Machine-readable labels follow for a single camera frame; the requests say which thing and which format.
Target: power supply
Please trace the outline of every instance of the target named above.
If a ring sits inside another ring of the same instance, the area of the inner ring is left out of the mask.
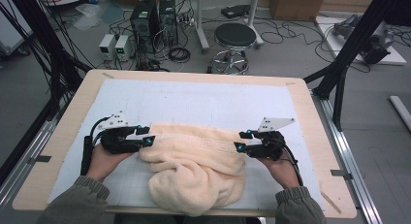
[[[155,0],[139,0],[130,22],[138,51],[155,53],[161,37]]]
[[[103,41],[100,43],[100,52],[103,54],[104,60],[114,60],[115,57],[115,37],[112,34],[106,34]]]
[[[178,45],[175,0],[161,0],[158,12],[162,29],[164,29],[163,37],[167,42]]]
[[[117,52],[117,57],[120,61],[128,61],[131,54],[129,36],[121,35],[118,38],[117,44],[115,44],[115,51]]]

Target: white bracket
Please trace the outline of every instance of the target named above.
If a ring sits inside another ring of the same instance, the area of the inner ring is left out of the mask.
[[[264,133],[269,131],[274,131],[289,124],[294,123],[295,120],[293,118],[269,118],[264,117],[263,121],[258,128],[258,132]]]
[[[99,129],[113,129],[113,128],[121,128],[121,127],[128,127],[128,122],[126,117],[123,114],[123,111],[120,111],[118,114],[112,115],[106,121],[103,121],[99,124]]]

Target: forearm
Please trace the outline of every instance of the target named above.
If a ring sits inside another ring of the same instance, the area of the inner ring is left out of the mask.
[[[37,223],[98,223],[107,207],[109,189],[102,183],[80,176],[43,211]]]
[[[323,211],[306,187],[294,187],[275,195],[278,202],[276,224],[327,223]]]

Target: black stool seat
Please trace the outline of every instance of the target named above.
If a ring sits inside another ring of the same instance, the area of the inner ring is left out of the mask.
[[[240,23],[224,23],[215,29],[215,40],[225,47],[248,48],[256,41],[250,27]]]

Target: computer tower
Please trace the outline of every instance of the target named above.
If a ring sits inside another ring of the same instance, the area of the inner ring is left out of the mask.
[[[177,45],[178,31],[175,15],[175,0],[161,0],[158,13],[161,27],[164,29],[164,39],[168,43]]]
[[[130,22],[138,51],[155,53],[161,38],[155,0],[139,0]]]

